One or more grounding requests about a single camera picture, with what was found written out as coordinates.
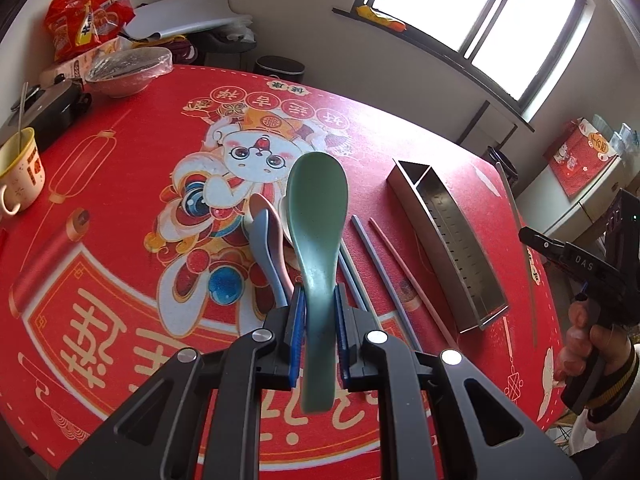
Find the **bowl covered with plastic wrap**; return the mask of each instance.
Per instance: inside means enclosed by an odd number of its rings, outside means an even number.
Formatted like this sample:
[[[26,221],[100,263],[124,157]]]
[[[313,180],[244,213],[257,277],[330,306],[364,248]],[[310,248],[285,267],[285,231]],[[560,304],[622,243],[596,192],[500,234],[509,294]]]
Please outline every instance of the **bowl covered with plastic wrap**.
[[[173,69],[168,48],[144,46],[96,59],[85,80],[93,90],[109,97],[127,97],[143,91],[156,77]]]

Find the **metal tray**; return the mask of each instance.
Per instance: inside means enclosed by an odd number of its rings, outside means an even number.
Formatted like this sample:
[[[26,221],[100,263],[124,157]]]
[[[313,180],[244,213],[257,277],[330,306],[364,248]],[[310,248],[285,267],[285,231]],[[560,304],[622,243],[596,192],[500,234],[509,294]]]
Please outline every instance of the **metal tray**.
[[[440,280],[458,331],[484,330],[508,306],[473,229],[431,166],[395,163],[387,181]]]

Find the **red table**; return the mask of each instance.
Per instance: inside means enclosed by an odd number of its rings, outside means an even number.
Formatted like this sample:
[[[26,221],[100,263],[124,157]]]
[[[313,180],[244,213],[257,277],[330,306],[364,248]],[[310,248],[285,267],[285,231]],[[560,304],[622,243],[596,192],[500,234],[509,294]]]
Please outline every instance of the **red table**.
[[[277,156],[234,156],[251,146]],[[324,91],[176,67],[139,95],[99,100],[42,155],[47,180],[36,203],[2,221],[0,412],[32,449],[60,466],[177,349],[221,349],[261,324],[273,296],[248,249],[242,215],[253,192],[278,205],[290,167],[309,150],[341,161],[350,214],[379,222],[453,331],[431,265],[385,181],[393,157],[433,165],[511,306],[485,332],[460,336],[460,346],[541,428],[558,418],[551,377],[561,340],[550,291],[539,257],[531,268],[524,262],[491,165],[414,124]],[[439,352],[442,336],[371,237],[424,351]],[[344,240],[383,327],[402,335],[350,224]],[[292,251],[287,261],[295,275]],[[537,280],[535,306],[526,272]],[[379,474],[377,399],[339,386],[336,392],[332,412],[313,417],[300,412],[297,389],[265,394],[265,477],[298,478],[299,468],[309,468],[310,480]]]

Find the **window frame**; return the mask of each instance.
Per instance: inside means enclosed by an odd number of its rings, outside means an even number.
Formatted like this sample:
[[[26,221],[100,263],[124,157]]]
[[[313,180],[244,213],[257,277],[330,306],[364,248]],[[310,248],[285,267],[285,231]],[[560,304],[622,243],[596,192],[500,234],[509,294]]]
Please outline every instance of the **window frame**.
[[[374,1],[375,0],[354,0],[353,6],[351,7],[351,12],[349,13],[350,16],[351,17],[354,17],[354,15],[357,16],[355,9],[356,7],[359,7],[362,5],[368,5],[373,9],[378,10],[379,12],[388,14],[388,12],[385,12],[385,9],[377,9],[373,7],[372,4]],[[531,82],[529,83],[529,85],[527,86],[527,88],[525,89],[525,91],[523,92],[523,94],[519,99],[514,99],[497,82],[495,82],[493,79],[491,79],[491,77],[489,77],[487,74],[485,74],[479,68],[475,67],[472,64],[473,58],[476,56],[476,54],[478,53],[478,50],[484,43],[484,40],[489,35],[489,32],[495,25],[496,20],[500,16],[500,13],[508,0],[502,0],[498,5],[498,10],[492,16],[487,28],[484,30],[483,34],[481,35],[480,41],[474,47],[471,58],[469,59],[464,56],[464,53],[466,53],[469,46],[471,46],[472,41],[478,34],[480,28],[482,27],[482,24],[484,23],[485,19],[489,15],[495,1],[496,0],[487,0],[487,2],[485,3],[484,7],[480,12],[480,15],[474,22],[471,30],[469,30],[459,50],[452,49],[451,47],[440,42],[433,36],[430,36],[426,32],[423,32],[422,30],[414,27],[409,23],[406,24],[406,30],[404,32],[395,32],[386,27],[381,27],[381,28],[384,28],[388,32],[391,32],[393,35],[398,36],[404,39],[405,41],[408,41],[409,43],[414,44],[415,46],[418,46],[419,48],[425,50],[426,52],[429,52],[431,55],[446,62],[449,66],[452,66],[459,72],[462,72],[469,79],[474,81],[476,84],[479,84],[484,90],[488,91],[495,98],[500,100],[507,108],[509,108],[516,115],[521,116],[524,110],[526,110],[527,106],[529,106],[533,98],[536,96],[536,94],[540,91],[545,81],[553,71],[553,68],[558,63],[558,60],[562,56],[562,53],[564,52],[567,44],[569,43],[569,41],[572,38],[572,35],[575,32],[578,22],[580,22],[580,17],[582,16],[584,7],[587,4],[587,0],[575,0],[574,6],[572,7],[569,13],[569,16],[567,17],[566,22],[564,23],[564,26],[562,27],[562,30],[560,31],[560,34],[556,39],[556,42],[554,43],[553,47],[547,54],[545,60],[540,66],[540,69],[538,70],[536,75],[533,77],[533,79],[531,80]],[[334,11],[339,14],[344,13],[338,9],[334,9]]]

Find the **sleeve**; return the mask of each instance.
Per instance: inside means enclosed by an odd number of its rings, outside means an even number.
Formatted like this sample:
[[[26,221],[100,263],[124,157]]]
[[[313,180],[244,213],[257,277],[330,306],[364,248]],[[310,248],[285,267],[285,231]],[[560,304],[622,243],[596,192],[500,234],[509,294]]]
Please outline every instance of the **sleeve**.
[[[635,346],[640,356],[640,345]],[[640,410],[640,373],[636,374],[625,399],[618,409],[602,422],[594,424],[588,421],[588,410],[584,410],[575,421],[569,437],[569,454],[577,453],[600,441],[617,434],[626,433]]]

